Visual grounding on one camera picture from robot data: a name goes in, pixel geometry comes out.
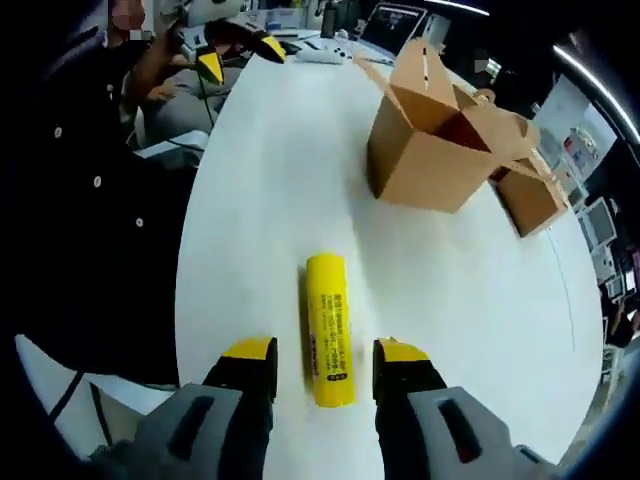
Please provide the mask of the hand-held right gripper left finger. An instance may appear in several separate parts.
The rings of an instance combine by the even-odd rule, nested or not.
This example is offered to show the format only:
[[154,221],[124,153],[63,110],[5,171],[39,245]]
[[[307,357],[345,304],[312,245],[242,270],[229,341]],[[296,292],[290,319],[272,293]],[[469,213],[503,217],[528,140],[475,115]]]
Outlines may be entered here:
[[146,415],[131,441],[91,457],[104,479],[260,479],[273,428],[278,348],[250,337]]

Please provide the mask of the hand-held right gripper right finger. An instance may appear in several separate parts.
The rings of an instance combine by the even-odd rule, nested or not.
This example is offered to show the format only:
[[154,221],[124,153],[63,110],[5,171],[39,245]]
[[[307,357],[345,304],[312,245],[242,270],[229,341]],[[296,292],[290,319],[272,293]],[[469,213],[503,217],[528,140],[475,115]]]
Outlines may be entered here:
[[373,344],[375,427],[386,479],[556,479],[557,467],[512,443],[506,423],[428,355],[393,338]]

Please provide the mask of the person's left hand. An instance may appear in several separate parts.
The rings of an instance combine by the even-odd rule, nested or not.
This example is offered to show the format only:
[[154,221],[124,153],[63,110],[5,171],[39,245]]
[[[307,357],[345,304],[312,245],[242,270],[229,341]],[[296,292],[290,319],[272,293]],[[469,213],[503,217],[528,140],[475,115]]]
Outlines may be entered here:
[[182,53],[183,45],[182,22],[176,20],[154,39],[148,51],[151,70],[158,73],[166,68],[190,67],[191,62]]

